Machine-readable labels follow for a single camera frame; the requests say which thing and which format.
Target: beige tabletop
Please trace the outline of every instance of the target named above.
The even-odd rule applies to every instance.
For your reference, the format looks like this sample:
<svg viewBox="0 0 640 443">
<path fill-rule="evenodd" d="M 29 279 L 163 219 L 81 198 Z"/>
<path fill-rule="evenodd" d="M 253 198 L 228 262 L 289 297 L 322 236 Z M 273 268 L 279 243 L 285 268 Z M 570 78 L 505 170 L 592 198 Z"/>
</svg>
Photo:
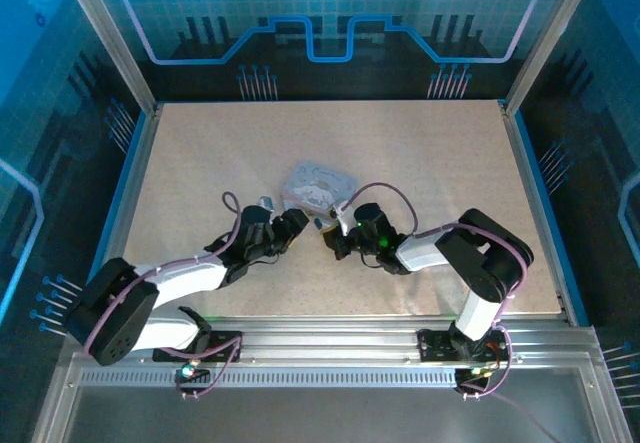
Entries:
<svg viewBox="0 0 640 443">
<path fill-rule="evenodd" d="M 420 229 L 476 207 L 532 248 L 536 261 L 509 311 L 558 313 L 547 261 L 495 101 L 366 101 L 165 104 L 125 250 L 132 264 L 193 255 L 230 230 L 225 190 L 242 205 L 280 192 L 311 160 L 361 184 L 385 181 L 417 209 Z M 399 231 L 402 200 L 377 201 Z M 450 267 L 404 277 L 335 261 L 309 225 L 277 265 L 259 265 L 233 285 L 184 301 L 206 316 L 450 315 L 466 286 Z"/>
</svg>

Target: purple cable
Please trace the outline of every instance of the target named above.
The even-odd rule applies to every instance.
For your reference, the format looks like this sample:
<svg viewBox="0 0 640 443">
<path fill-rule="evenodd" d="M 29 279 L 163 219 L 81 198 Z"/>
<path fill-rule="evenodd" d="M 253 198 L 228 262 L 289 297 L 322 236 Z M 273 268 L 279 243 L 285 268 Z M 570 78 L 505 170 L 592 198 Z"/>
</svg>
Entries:
<svg viewBox="0 0 640 443">
<path fill-rule="evenodd" d="M 478 398 L 489 396 L 492 393 L 494 393 L 498 388 L 500 388 L 502 383 L 504 383 L 504 380 L 507 379 L 507 376 L 509 375 L 509 371 L 511 370 L 511 357 L 513 356 L 513 344 L 511 342 L 511 335 L 509 335 L 509 332 L 504 326 L 498 325 L 496 326 L 496 330 L 500 330 L 502 331 L 502 333 L 504 333 L 504 338 L 505 340 L 507 340 L 507 349 L 509 350 L 509 359 L 507 360 L 507 366 L 504 369 L 504 373 L 502 373 L 502 376 L 498 380 L 498 383 L 496 383 L 493 387 L 489 388 L 488 390 L 484 390 L 479 386 L 475 388 L 475 389 L 480 388 L 482 390 L 482 393 L 478 395 Z"/>
<path fill-rule="evenodd" d="M 194 391 L 193 394 L 189 394 L 189 393 L 186 393 L 185 391 L 183 391 L 182 388 L 180 388 L 180 385 L 176 385 L 176 389 L 180 393 L 182 393 L 182 396 L 185 397 L 185 398 L 187 396 L 190 396 L 192 398 L 198 398 L 199 396 L 204 396 L 207 393 L 209 393 L 210 391 L 212 391 L 216 387 L 218 382 L 222 379 L 222 375 L 224 375 L 224 373 L 227 371 L 227 367 L 233 361 L 233 358 L 236 356 L 236 353 L 240 349 L 240 344 L 241 343 L 242 343 L 242 337 L 241 336 L 236 336 L 235 338 L 227 341 L 226 343 L 224 343 L 224 344 L 222 344 L 220 346 L 216 346 L 215 348 L 211 348 L 209 350 L 203 351 L 202 353 L 199 353 L 197 355 L 190 355 L 188 353 L 182 353 L 180 351 L 176 351 L 176 350 L 173 350 L 171 348 L 162 348 L 162 351 L 165 351 L 165 352 L 169 353 L 170 355 L 178 356 L 178 357 L 181 357 L 181 358 L 190 358 L 192 360 L 197 360 L 197 359 L 200 359 L 200 358 L 205 358 L 207 356 L 214 355 L 214 354 L 216 354 L 216 353 L 218 353 L 218 352 L 220 352 L 220 351 L 222 351 L 222 350 L 224 350 L 226 348 L 229 348 L 231 345 L 234 345 L 233 346 L 233 350 L 231 350 L 231 354 L 229 355 L 229 358 L 227 358 L 227 361 L 225 362 L 224 366 L 220 370 L 220 373 L 218 373 L 218 375 L 211 382 L 211 384 L 209 386 L 207 386 L 204 390 L 202 390 L 199 393 L 197 391 Z"/>
<path fill-rule="evenodd" d="M 482 387 L 477 386 L 477 385 L 472 385 L 470 383 L 463 383 L 463 386 L 466 386 L 467 388 L 471 388 L 472 390 L 476 390 L 476 391 L 483 391 Z M 524 406 L 522 406 L 520 403 L 518 403 L 517 401 L 512 400 L 511 398 L 507 398 L 506 396 L 500 395 L 499 393 L 493 393 L 494 397 L 498 398 L 499 400 L 504 401 L 505 403 L 509 403 L 511 406 L 513 406 L 516 410 L 520 411 L 521 413 L 523 413 L 525 416 L 527 416 L 531 422 L 538 427 L 538 429 L 540 431 L 542 431 L 545 435 L 547 435 L 547 437 L 553 441 L 553 443 L 562 443 L 560 441 L 559 438 L 556 438 L 554 436 L 553 433 L 551 433 L 541 422 L 540 420 L 538 420 L 533 413 L 531 413 L 528 409 L 526 409 Z"/>
<path fill-rule="evenodd" d="M 356 191 L 353 196 L 351 198 L 349 198 L 349 201 L 347 201 L 344 205 L 342 205 L 342 209 L 347 208 L 349 205 L 353 204 L 353 202 L 355 201 L 356 198 L 358 198 L 362 192 L 364 190 L 367 190 L 369 188 L 371 188 L 372 186 L 383 186 L 385 188 L 389 188 L 390 190 L 396 192 L 400 198 L 402 198 L 404 200 L 404 202 L 407 204 L 407 207 L 409 208 L 409 211 L 411 212 L 411 217 L 413 218 L 413 229 L 411 230 L 411 235 L 413 235 L 416 231 L 418 231 L 418 214 L 416 213 L 415 208 L 413 207 L 413 205 L 411 204 L 411 202 L 409 201 L 409 198 L 407 198 L 407 196 L 400 191 L 398 188 L 396 188 L 393 185 L 390 185 L 389 183 L 385 183 L 383 181 L 374 181 L 373 183 L 369 183 L 367 185 L 364 185 L 362 188 L 360 188 L 358 191 Z"/>
<path fill-rule="evenodd" d="M 416 231 L 418 230 L 418 214 L 416 213 L 415 208 L 413 207 L 413 205 L 411 204 L 411 202 L 409 201 L 409 198 L 407 198 L 407 196 L 397 187 L 390 185 L 389 183 L 385 183 L 383 181 L 374 181 L 373 183 L 369 183 L 364 185 L 362 188 L 360 188 L 358 191 L 356 191 L 353 196 L 351 198 L 349 198 L 349 200 L 342 205 L 342 209 L 347 208 L 349 205 L 352 205 L 353 202 L 356 200 L 356 198 L 358 198 L 365 190 L 373 187 L 373 186 L 382 186 L 384 188 L 389 188 L 390 190 L 394 191 L 395 193 L 397 193 L 400 198 L 402 198 L 404 200 L 404 202 L 407 204 L 407 207 L 409 208 L 409 211 L 411 212 L 411 217 L 413 218 L 413 229 L 411 230 L 411 233 L 409 233 L 410 235 L 413 235 L 414 238 L 426 238 L 427 236 L 431 236 L 437 233 L 442 233 L 444 231 L 448 231 L 448 230 L 452 230 L 454 228 L 461 228 L 461 229 L 465 229 L 465 230 L 469 230 L 472 231 L 474 233 L 477 233 L 481 236 L 484 236 L 485 238 L 493 241 L 494 243 L 499 244 L 500 246 L 502 246 L 505 250 L 507 250 L 509 253 L 511 253 L 513 255 L 513 257 L 518 261 L 518 263 L 520 264 L 520 268 L 522 269 L 522 276 L 520 277 L 520 280 L 517 281 L 513 287 L 511 288 L 511 290 L 507 293 L 504 301 L 502 302 L 502 304 L 500 305 L 500 308 L 498 309 L 498 312 L 496 313 L 496 318 L 494 321 L 494 324 L 498 321 L 500 321 L 500 318 L 502 317 L 502 313 L 504 313 L 504 310 L 508 304 L 508 301 L 511 299 L 510 297 L 515 293 L 516 289 L 527 279 L 527 275 L 528 275 L 528 270 L 527 270 L 527 263 L 524 261 L 524 258 L 522 258 L 522 255 L 520 255 L 520 253 L 518 253 L 518 250 L 516 250 L 513 245 L 510 245 L 507 241 L 505 241 L 504 239 L 500 238 L 497 235 L 494 235 L 493 233 L 483 230 L 481 228 L 477 228 L 475 226 L 472 225 L 466 225 L 464 223 L 458 223 L 458 222 L 453 222 L 453 223 L 447 223 L 446 225 L 443 226 L 439 226 L 437 228 L 432 228 L 431 230 L 427 230 L 427 231 L 423 231 L 422 233 L 417 233 Z"/>
<path fill-rule="evenodd" d="M 236 343 L 240 343 L 242 338 L 236 336 L 235 338 L 230 339 L 226 343 L 216 346 L 215 348 L 209 348 L 208 350 L 203 351 L 202 353 L 184 353 L 182 351 L 173 349 L 173 348 L 160 348 L 165 353 L 170 354 L 171 356 L 175 356 L 176 358 L 186 358 L 189 360 L 201 360 L 203 358 L 207 358 L 208 356 L 215 355 L 216 353 L 220 353 L 222 350 L 226 350 L 231 345 L 235 345 Z"/>
<path fill-rule="evenodd" d="M 124 302 L 124 299 L 127 297 L 129 292 L 131 292 L 131 290 L 138 283 L 144 281 L 145 278 L 148 278 L 150 276 L 159 275 L 160 273 L 162 273 L 162 272 L 164 272 L 166 270 L 170 270 L 171 268 L 175 268 L 177 266 L 182 266 L 182 265 L 187 264 L 187 263 L 198 264 L 198 263 L 205 262 L 210 258 L 214 258 L 214 257 L 218 256 L 220 253 L 224 252 L 227 248 L 229 248 L 231 246 L 233 241 L 238 236 L 238 232 L 240 231 L 240 202 L 238 201 L 238 197 L 236 197 L 235 194 L 233 194 L 230 191 L 225 191 L 222 194 L 222 202 L 227 208 L 229 208 L 229 205 L 227 204 L 227 200 L 226 200 L 227 197 L 229 197 L 229 198 L 231 198 L 233 200 L 233 203 L 236 206 L 235 214 L 237 215 L 236 216 L 236 221 L 235 221 L 235 223 L 233 225 L 233 231 L 231 232 L 231 236 L 229 236 L 229 239 L 227 240 L 227 242 L 224 245 L 222 245 L 219 249 L 214 251 L 213 253 L 210 253 L 210 254 L 208 254 L 206 256 L 203 256 L 202 258 L 183 258 L 181 260 L 170 261 L 169 263 L 165 263 L 164 265 L 161 265 L 161 266 L 159 266 L 157 268 L 153 268 L 153 269 L 147 271 L 146 273 L 140 275 L 138 278 L 136 278 L 131 283 L 129 283 L 118 294 L 118 296 L 116 296 L 113 299 L 113 301 L 109 304 L 109 306 L 107 307 L 105 312 L 98 319 L 98 322 L 96 323 L 96 326 L 94 326 L 93 330 L 91 330 L 91 333 L 89 333 L 89 336 L 87 337 L 87 340 L 85 341 L 84 346 L 83 346 L 84 352 L 87 355 L 90 354 L 89 350 L 91 349 L 91 345 L 95 341 L 96 336 L 98 336 L 98 333 L 100 332 L 100 330 L 102 329 L 102 327 L 104 326 L 106 321 L 113 314 L 113 312 L 118 307 L 118 305 L 121 304 L 122 302 Z"/>
<path fill-rule="evenodd" d="M 468 230 L 468 231 L 471 231 L 473 233 L 477 233 L 478 235 L 484 236 L 488 240 L 491 240 L 494 243 L 497 243 L 498 245 L 502 246 L 505 250 L 507 250 L 509 253 L 511 253 L 511 255 L 520 264 L 520 269 L 522 270 L 522 276 L 520 277 L 520 280 L 518 280 L 513 285 L 511 290 L 509 290 L 509 292 L 507 293 L 504 301 L 500 305 L 500 308 L 498 309 L 498 312 L 496 313 L 496 318 L 494 320 L 494 323 L 498 322 L 498 321 L 500 321 L 500 317 L 502 316 L 502 313 L 504 312 L 504 310 L 505 310 L 505 308 L 507 306 L 507 303 L 508 303 L 508 301 L 510 299 L 510 296 L 513 295 L 515 293 L 516 289 L 524 281 L 526 281 L 526 279 L 527 279 L 527 276 L 529 274 L 528 269 L 527 269 L 527 263 L 526 263 L 526 261 L 524 261 L 524 258 L 522 258 L 522 255 L 520 253 L 518 253 L 518 250 L 516 250 L 513 245 L 509 244 L 507 241 L 505 241 L 504 239 L 500 238 L 499 236 L 494 235 L 490 231 L 483 230 L 482 228 L 478 228 L 478 227 L 475 227 L 473 225 L 466 225 L 464 223 L 458 223 L 458 222 L 447 223 L 446 225 L 442 225 L 442 226 L 439 226 L 437 228 L 433 228 L 431 230 L 427 230 L 427 231 L 423 231 L 422 233 L 418 233 L 417 235 L 414 235 L 414 237 L 415 238 L 426 238 L 427 236 L 435 235 L 437 233 L 442 233 L 444 231 L 452 230 L 454 228 L 461 228 L 463 230 Z"/>
</svg>

